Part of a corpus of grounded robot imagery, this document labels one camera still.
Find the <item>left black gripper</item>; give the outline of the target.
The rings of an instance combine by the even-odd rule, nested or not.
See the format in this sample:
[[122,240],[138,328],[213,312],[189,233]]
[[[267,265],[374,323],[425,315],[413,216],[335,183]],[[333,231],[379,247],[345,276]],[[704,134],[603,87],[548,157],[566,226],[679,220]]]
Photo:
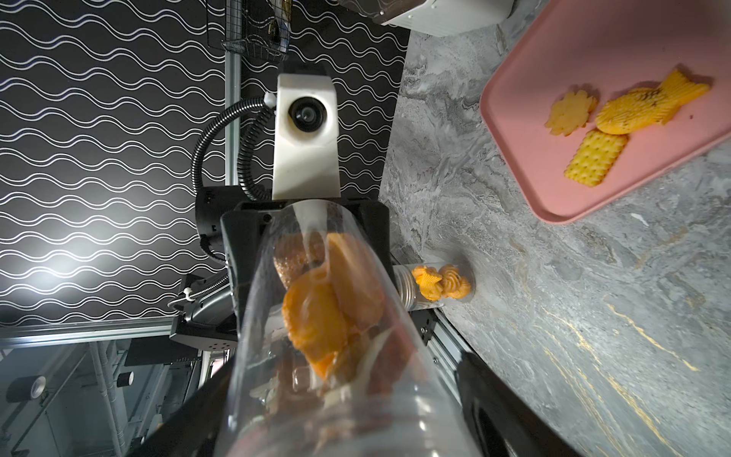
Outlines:
[[389,279],[389,209],[367,198],[314,197],[252,201],[234,186],[209,187],[195,200],[200,244],[227,267],[228,310],[244,317],[259,268],[284,292],[305,272],[325,264],[327,234],[355,232]]

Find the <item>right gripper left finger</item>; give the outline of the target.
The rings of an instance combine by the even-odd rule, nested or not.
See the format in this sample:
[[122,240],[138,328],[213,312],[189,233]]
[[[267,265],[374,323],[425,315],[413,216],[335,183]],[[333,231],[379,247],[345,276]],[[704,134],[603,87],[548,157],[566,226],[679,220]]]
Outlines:
[[233,360],[226,362],[171,420],[131,451],[129,456],[213,456],[233,368]]

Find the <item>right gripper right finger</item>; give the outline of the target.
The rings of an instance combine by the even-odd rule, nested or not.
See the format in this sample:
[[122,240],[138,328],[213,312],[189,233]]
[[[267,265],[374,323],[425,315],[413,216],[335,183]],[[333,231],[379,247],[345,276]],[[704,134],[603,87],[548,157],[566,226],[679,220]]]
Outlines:
[[466,426],[483,456],[577,456],[473,352],[462,352],[456,384]]

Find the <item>clear jar brown cookies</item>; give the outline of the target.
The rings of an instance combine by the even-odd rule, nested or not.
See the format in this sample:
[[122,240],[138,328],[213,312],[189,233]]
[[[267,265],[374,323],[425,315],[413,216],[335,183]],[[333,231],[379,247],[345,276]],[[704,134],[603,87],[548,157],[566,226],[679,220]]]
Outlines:
[[238,319],[219,456],[475,456],[460,409],[355,232],[274,291],[259,268]]

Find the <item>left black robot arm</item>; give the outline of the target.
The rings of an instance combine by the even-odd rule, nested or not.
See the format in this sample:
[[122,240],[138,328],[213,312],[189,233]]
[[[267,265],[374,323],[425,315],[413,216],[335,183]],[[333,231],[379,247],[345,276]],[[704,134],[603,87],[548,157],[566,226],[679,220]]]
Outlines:
[[[237,175],[242,184],[234,186],[204,187],[203,159],[214,137],[224,131],[232,122],[245,114],[256,112],[253,123],[245,129],[236,159]],[[234,245],[241,248],[244,257],[234,258],[243,270],[239,279],[230,285],[227,272],[217,273],[208,278],[187,274],[183,281],[182,291],[178,297],[169,302],[169,307],[176,310],[180,317],[172,326],[171,340],[199,350],[220,350],[224,346],[221,341],[234,341],[236,310],[244,310],[251,290],[251,281],[255,274],[258,254],[262,245],[265,230],[271,225],[272,218],[278,215],[287,205],[294,201],[274,201],[263,187],[254,183],[251,175],[251,162],[255,158],[254,146],[264,134],[268,122],[274,118],[274,108],[267,105],[264,97],[243,99],[218,114],[204,129],[199,138],[192,157],[192,181],[195,187],[195,224],[200,247],[212,260],[226,264],[227,246],[221,218],[227,213],[236,216],[249,216],[249,219],[236,219],[243,222],[242,236],[234,239]],[[336,199],[354,217],[369,241],[373,251],[386,267],[386,272],[393,273],[388,257],[389,246],[389,211],[382,203],[358,198],[353,200]],[[325,251],[322,236],[302,233],[286,234],[274,245],[273,264],[283,287],[296,280],[303,272],[324,262]]]

